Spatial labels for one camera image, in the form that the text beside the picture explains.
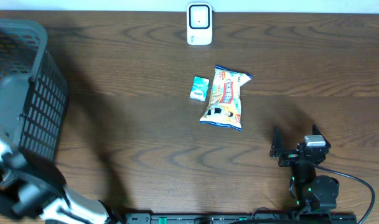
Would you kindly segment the yellow snack chip bag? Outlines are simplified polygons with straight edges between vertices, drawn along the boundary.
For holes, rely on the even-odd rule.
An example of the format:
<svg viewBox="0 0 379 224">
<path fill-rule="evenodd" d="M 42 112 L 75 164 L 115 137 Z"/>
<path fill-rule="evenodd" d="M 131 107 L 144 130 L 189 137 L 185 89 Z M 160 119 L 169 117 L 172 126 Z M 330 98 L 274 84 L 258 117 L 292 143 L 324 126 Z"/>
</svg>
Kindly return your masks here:
<svg viewBox="0 0 379 224">
<path fill-rule="evenodd" d="M 209 103 L 200 123 L 241 131 L 241 87 L 252 79 L 250 74 L 216 65 Z"/>
</svg>

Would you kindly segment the teal tissue pack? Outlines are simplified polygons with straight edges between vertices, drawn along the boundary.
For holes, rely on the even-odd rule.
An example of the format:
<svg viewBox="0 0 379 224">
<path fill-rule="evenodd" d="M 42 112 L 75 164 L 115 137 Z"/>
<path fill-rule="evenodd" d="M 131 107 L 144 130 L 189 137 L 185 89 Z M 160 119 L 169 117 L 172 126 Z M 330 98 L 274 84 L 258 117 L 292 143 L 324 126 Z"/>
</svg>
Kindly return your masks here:
<svg viewBox="0 0 379 224">
<path fill-rule="evenodd" d="M 205 101 L 210 80 L 202 77 L 194 77 L 190 98 L 193 100 Z"/>
</svg>

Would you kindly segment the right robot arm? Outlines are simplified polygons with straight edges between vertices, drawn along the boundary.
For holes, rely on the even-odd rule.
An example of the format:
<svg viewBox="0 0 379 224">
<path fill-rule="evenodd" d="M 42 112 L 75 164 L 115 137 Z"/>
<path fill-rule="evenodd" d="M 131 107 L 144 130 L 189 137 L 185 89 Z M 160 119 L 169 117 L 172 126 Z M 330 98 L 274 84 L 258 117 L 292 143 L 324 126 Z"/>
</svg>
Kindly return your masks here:
<svg viewBox="0 0 379 224">
<path fill-rule="evenodd" d="M 274 138 L 269 153 L 278 158 L 278 166 L 289 167 L 292 177 L 289 192 L 297 201 L 297 208 L 290 211 L 292 219 L 313 214 L 329 215 L 337 207 L 339 182 L 327 175 L 317 175 L 316 167 L 326 159 L 331 144 L 321 134 L 316 125 L 312 134 L 304 137 L 295 149 L 285 149 L 279 131 L 274 131 Z"/>
</svg>

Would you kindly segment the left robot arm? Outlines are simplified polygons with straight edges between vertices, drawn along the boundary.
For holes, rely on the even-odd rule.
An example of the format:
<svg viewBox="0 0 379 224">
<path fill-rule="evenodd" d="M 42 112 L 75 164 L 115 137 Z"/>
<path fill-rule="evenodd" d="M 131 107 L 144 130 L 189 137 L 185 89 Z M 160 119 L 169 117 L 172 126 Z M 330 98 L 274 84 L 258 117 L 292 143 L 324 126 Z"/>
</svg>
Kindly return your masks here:
<svg viewBox="0 0 379 224">
<path fill-rule="evenodd" d="M 0 132 L 0 214 L 13 220 L 41 218 L 46 223 L 123 223 L 99 200 L 70 189 L 49 161 L 21 152 Z"/>
</svg>

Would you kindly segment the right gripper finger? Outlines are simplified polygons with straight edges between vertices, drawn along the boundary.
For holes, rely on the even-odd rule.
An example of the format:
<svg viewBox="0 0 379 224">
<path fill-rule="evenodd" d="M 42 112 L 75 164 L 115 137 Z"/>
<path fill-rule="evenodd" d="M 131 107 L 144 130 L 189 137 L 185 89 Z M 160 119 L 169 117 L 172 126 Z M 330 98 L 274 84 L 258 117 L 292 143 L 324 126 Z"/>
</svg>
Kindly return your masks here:
<svg viewBox="0 0 379 224">
<path fill-rule="evenodd" d="M 311 141 L 311 146 L 331 148 L 330 142 L 326 140 L 315 124 L 312 125 L 312 136 L 313 140 Z"/>
<path fill-rule="evenodd" d="M 278 129 L 274 130 L 273 142 L 269 152 L 270 157 L 279 157 L 284 151 L 284 145 Z"/>
</svg>

